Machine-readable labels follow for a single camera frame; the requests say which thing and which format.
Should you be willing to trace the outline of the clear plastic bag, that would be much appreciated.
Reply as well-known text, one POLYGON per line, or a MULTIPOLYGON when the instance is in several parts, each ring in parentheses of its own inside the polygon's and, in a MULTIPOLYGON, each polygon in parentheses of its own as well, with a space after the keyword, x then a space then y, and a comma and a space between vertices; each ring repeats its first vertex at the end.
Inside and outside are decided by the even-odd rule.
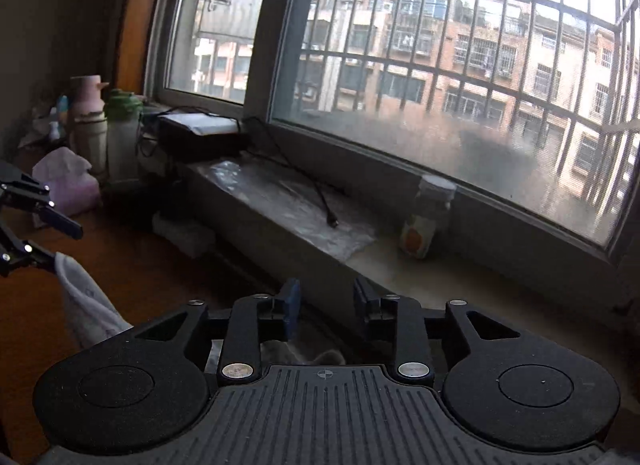
POLYGON ((256 213, 345 261, 378 240, 381 222, 366 207, 264 160, 198 164, 198 173, 256 213))

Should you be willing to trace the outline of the white patterned pajama garment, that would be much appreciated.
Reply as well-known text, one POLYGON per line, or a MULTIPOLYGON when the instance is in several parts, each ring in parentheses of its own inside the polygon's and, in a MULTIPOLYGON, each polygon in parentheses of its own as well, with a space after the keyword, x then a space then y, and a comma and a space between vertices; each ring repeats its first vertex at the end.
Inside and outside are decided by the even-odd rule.
POLYGON ((54 269, 62 287, 65 322, 81 350, 132 328, 76 259, 56 253, 54 269))

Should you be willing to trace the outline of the black box on sill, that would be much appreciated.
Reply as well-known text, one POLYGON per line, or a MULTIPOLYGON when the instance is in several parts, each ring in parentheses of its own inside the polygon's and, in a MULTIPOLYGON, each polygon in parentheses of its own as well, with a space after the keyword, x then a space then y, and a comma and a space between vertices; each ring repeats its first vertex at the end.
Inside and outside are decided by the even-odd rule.
POLYGON ((191 164, 235 155, 247 146, 247 136, 242 132, 241 126, 236 134, 195 136, 159 118, 157 142, 169 159, 191 164))

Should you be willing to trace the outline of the pink tissue pack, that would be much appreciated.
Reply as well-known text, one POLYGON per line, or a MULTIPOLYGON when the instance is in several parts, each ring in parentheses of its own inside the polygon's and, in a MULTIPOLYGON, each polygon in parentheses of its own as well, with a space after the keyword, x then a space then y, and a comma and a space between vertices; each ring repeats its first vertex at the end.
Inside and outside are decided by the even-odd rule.
POLYGON ((32 169, 32 177, 49 187, 57 211, 74 216, 101 202, 99 182, 89 170, 86 159, 62 147, 42 158, 32 169))

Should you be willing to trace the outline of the glass jar orange label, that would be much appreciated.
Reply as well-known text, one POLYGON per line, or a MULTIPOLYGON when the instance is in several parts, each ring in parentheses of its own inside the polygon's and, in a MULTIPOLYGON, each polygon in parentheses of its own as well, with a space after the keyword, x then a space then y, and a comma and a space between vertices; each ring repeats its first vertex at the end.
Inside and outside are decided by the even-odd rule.
POLYGON ((434 174, 420 178, 410 214, 402 226, 399 248, 407 255, 423 259, 438 233, 448 228, 457 185, 434 174))

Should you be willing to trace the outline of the white pink thermos cup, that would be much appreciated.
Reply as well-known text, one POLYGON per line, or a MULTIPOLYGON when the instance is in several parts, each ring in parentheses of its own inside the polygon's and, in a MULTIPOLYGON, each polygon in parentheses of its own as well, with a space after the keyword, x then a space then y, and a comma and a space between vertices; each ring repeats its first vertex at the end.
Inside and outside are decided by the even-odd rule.
POLYGON ((93 175, 102 175, 107 164, 107 120, 102 99, 107 86, 99 75, 70 79, 70 145, 90 164, 93 175))

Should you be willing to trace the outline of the green lid shaker bottle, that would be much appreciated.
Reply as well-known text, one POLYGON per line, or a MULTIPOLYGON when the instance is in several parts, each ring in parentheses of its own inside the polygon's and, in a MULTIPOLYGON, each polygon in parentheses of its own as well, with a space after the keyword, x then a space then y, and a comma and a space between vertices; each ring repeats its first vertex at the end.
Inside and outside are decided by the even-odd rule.
POLYGON ((137 142, 142 101, 133 93, 112 89, 105 104, 107 164, 114 184, 138 178, 137 142))

